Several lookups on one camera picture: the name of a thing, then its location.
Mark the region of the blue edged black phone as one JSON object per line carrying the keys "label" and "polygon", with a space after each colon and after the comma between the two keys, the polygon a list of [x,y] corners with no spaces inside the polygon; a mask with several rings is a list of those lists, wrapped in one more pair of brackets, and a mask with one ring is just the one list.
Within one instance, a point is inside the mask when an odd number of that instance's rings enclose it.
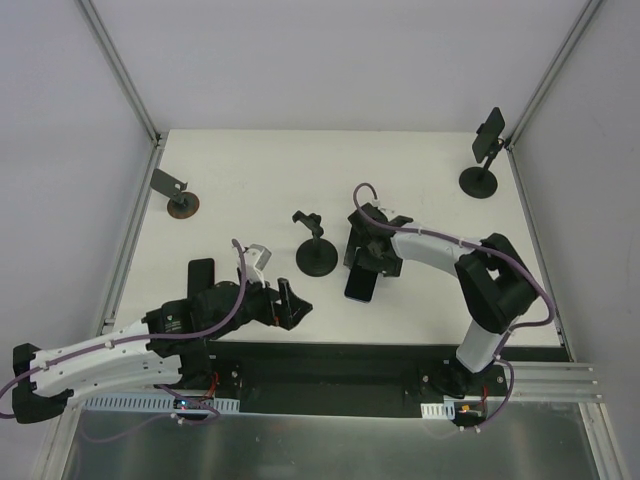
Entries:
{"label": "blue edged black phone", "polygon": [[347,299],[369,303],[374,295],[379,273],[354,264],[344,290]]}

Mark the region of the black clamp phone stand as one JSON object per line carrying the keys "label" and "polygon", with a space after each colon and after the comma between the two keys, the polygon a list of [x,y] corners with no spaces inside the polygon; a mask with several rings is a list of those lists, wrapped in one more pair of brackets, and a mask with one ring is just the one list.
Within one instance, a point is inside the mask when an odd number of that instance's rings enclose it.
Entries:
{"label": "black clamp phone stand", "polygon": [[311,232],[311,238],[301,243],[296,251],[295,260],[298,268],[305,275],[316,278],[333,272],[338,263],[338,252],[335,246],[323,237],[321,216],[296,211],[292,221],[302,223]]}

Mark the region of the black round base phone stand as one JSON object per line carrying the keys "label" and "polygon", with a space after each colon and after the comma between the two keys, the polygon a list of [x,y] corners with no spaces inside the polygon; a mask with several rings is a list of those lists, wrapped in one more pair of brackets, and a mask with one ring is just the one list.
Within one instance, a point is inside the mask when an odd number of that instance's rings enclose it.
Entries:
{"label": "black round base phone stand", "polygon": [[465,194],[476,199],[487,199],[497,191],[498,181],[490,167],[502,147],[503,140],[501,139],[501,148],[496,154],[490,156],[483,163],[476,162],[477,166],[466,168],[461,172],[458,183]]}

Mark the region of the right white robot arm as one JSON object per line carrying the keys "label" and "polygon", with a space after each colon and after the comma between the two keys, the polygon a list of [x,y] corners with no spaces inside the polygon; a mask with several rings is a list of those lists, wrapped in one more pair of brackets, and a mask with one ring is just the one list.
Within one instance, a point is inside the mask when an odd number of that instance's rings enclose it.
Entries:
{"label": "right white robot arm", "polygon": [[388,219],[370,203],[347,220],[347,298],[371,301],[377,279],[399,277],[405,261],[433,267],[458,280],[471,324],[456,350],[450,382],[461,394],[476,392],[486,381],[484,369],[493,363],[508,327],[539,297],[510,241],[493,234],[478,245],[465,246],[459,240],[447,240],[443,233],[429,234],[409,217]]}

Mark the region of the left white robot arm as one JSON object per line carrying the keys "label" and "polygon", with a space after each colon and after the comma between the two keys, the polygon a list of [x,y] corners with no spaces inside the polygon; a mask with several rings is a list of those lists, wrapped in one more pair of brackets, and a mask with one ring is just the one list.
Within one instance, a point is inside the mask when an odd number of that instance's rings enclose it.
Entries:
{"label": "left white robot arm", "polygon": [[207,344],[256,321],[295,328],[313,306],[288,280],[219,282],[189,298],[164,303],[126,328],[59,349],[31,343],[13,350],[8,418],[33,424],[61,415],[86,398],[147,385],[204,387],[213,376]]}

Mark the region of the black phone with red case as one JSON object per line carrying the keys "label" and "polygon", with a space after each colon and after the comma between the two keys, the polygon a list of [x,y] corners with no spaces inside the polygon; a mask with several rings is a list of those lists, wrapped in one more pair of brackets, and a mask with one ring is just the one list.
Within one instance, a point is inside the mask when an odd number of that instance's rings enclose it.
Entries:
{"label": "black phone with red case", "polygon": [[215,284],[213,258],[193,259],[187,265],[187,297],[194,297]]}

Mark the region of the brown base phone stand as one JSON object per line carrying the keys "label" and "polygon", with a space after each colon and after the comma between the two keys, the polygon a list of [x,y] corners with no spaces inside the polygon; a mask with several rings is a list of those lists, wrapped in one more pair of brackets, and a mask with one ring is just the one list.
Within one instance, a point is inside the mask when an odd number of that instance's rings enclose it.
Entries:
{"label": "brown base phone stand", "polygon": [[200,207],[199,198],[187,190],[188,184],[169,175],[159,168],[155,168],[150,187],[153,191],[167,198],[166,209],[174,219],[187,219],[196,214]]}

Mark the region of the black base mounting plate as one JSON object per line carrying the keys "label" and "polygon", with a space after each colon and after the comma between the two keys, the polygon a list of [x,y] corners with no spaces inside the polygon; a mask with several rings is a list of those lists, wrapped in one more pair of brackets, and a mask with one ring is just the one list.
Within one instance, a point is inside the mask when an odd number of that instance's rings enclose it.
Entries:
{"label": "black base mounting plate", "polygon": [[207,345],[199,379],[172,390],[190,397],[212,388],[247,414],[418,418],[443,396],[433,378],[451,346],[257,343]]}

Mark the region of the left aluminium frame post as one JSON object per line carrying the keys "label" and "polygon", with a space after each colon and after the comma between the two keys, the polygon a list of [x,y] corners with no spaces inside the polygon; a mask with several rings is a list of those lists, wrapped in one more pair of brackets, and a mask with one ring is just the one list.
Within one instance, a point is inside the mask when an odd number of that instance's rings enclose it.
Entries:
{"label": "left aluminium frame post", "polygon": [[74,4],[83,16],[89,31],[94,37],[116,83],[139,124],[151,142],[154,145],[159,144],[162,140],[162,133],[152,120],[96,5],[91,0],[75,0]]}

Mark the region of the aluminium frame post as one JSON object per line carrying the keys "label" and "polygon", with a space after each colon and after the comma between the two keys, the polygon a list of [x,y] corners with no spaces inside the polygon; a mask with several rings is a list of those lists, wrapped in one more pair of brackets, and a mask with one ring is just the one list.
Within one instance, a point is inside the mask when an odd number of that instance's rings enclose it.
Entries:
{"label": "aluminium frame post", "polygon": [[523,136],[534,115],[549,94],[556,79],[562,73],[587,29],[605,3],[605,0],[588,0],[584,2],[558,49],[554,53],[549,65],[545,69],[540,81],[537,83],[531,97],[527,101],[523,112],[507,136],[505,145],[508,151],[512,151]]}
{"label": "aluminium frame post", "polygon": [[162,140],[162,133],[152,120],[96,5],[91,0],[75,0],[74,4],[83,16],[89,31],[94,37],[116,83],[139,124],[151,142],[154,145],[159,144]]}

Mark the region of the right aluminium frame post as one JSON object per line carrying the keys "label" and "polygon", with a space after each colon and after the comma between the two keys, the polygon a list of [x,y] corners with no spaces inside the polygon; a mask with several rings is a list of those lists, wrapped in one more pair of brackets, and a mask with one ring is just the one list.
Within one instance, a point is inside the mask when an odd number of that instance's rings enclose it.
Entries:
{"label": "right aluminium frame post", "polygon": [[540,81],[537,83],[531,97],[527,101],[523,112],[507,136],[505,145],[508,151],[512,151],[523,136],[534,115],[549,94],[556,79],[562,73],[587,29],[605,3],[605,0],[588,0],[584,2],[558,49],[554,53],[549,65],[545,69]]}

